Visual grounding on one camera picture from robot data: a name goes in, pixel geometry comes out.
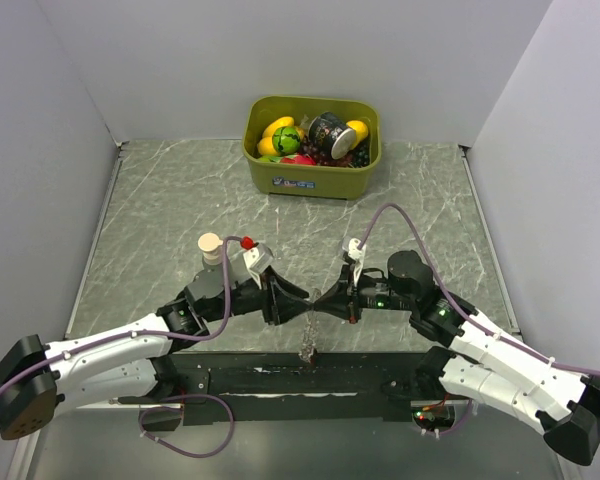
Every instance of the grey marble surface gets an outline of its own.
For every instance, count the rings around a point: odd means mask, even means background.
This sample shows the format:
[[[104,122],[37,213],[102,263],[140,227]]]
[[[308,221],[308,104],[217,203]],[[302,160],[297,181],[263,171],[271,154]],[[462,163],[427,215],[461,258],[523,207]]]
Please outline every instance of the grey marble surface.
[[[123,161],[69,338],[114,328],[170,301],[201,268],[199,235],[249,235],[276,255],[276,270],[310,291],[336,280],[337,248],[396,202],[412,216],[449,288],[510,329],[502,292],[461,152],[455,145],[389,143],[367,193],[356,201],[267,196],[251,183],[239,141],[134,141]],[[365,266],[385,268],[417,249],[402,218],[386,211]],[[422,351],[431,344],[408,313],[365,311],[349,325],[319,314],[322,351]],[[232,319],[198,350],[297,351],[305,318],[267,326],[258,313]]]

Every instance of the white wall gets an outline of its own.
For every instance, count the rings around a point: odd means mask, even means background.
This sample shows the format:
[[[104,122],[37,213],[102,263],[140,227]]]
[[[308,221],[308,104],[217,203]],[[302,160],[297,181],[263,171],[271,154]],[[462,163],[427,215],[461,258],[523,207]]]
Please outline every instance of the white wall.
[[[553,2],[470,166],[525,338],[600,369],[600,0]]]
[[[116,140],[239,138],[268,94],[471,145],[550,0],[39,0]]]
[[[0,359],[59,339],[115,145],[34,0],[0,0]],[[0,439],[0,479],[14,442]]]

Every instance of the white bracket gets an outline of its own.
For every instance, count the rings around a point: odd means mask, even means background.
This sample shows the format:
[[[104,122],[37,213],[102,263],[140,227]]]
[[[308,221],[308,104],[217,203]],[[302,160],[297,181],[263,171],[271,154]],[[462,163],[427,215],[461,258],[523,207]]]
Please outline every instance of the white bracket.
[[[351,238],[349,240],[348,245],[346,245],[347,255],[351,260],[355,261],[353,266],[353,284],[357,287],[358,280],[360,280],[360,275],[362,274],[362,267],[364,266],[364,256],[367,253],[367,245],[363,245],[362,248],[358,248],[360,246],[360,240],[358,238]]]
[[[262,289],[260,275],[273,263],[271,249],[265,244],[259,243],[252,249],[244,252],[242,257],[244,258],[244,264],[247,267],[249,275],[258,284],[258,288]]]

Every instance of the olive green plastic bin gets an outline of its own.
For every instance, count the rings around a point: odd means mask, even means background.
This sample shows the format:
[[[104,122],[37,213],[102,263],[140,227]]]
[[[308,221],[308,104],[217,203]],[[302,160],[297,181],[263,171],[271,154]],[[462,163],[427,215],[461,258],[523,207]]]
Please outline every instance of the olive green plastic bin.
[[[257,144],[267,126],[280,117],[292,116],[300,125],[309,119],[333,112],[344,122],[361,120],[369,127],[370,163],[362,168],[291,165],[258,160]],[[271,96],[258,100],[251,107],[249,122],[242,139],[242,149],[249,161],[251,178],[263,193],[281,193],[310,197],[351,200],[364,193],[373,170],[380,162],[380,119],[369,105],[335,98]]]

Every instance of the tin can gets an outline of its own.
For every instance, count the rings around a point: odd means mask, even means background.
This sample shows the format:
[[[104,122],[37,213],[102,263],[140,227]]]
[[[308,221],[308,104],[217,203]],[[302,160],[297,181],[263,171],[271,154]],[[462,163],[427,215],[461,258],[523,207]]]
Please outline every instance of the tin can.
[[[356,142],[356,132],[333,113],[325,112],[311,122],[309,141],[320,152],[338,160],[344,157]]]

